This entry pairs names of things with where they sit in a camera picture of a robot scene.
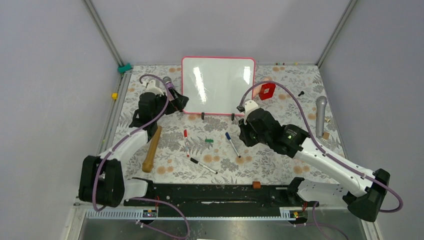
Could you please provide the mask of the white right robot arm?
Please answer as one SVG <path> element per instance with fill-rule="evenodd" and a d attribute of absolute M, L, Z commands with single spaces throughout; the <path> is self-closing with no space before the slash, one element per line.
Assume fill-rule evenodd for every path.
<path fill-rule="evenodd" d="M 386 197 L 390 173 L 356 165 L 321 145 L 301 127 L 281 125 L 270 112 L 257 108 L 238 120 L 240 140 L 247 146 L 263 144 L 275 153 L 301 160 L 330 176 L 336 183 L 314 183 L 300 177 L 289 185 L 287 201 L 293 206 L 328 202 L 346 206 L 356 217 L 375 222 Z"/>

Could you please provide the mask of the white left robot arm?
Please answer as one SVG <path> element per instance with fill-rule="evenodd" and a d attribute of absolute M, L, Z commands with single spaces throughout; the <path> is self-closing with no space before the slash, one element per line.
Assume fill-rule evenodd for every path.
<path fill-rule="evenodd" d="M 147 90 L 139 97 L 128 133 L 113 147 L 100 155 L 88 155 L 82 162 L 78 198 L 83 202 L 103 207 L 117 207 L 126 200 L 136 198 L 148 206 L 155 200 L 155 192 L 147 180 L 125 178 L 126 162 L 144 145 L 148 144 L 158 130 L 157 121 L 163 115 L 182 112 L 189 97 L 170 88 Z"/>

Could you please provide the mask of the pink framed whiteboard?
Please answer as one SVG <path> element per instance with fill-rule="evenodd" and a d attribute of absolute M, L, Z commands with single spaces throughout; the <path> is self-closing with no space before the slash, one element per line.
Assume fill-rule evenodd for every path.
<path fill-rule="evenodd" d="M 181 60 L 181 94 L 186 114 L 242 116 L 237 110 L 255 83 L 256 61 L 248 57 L 185 56 Z"/>

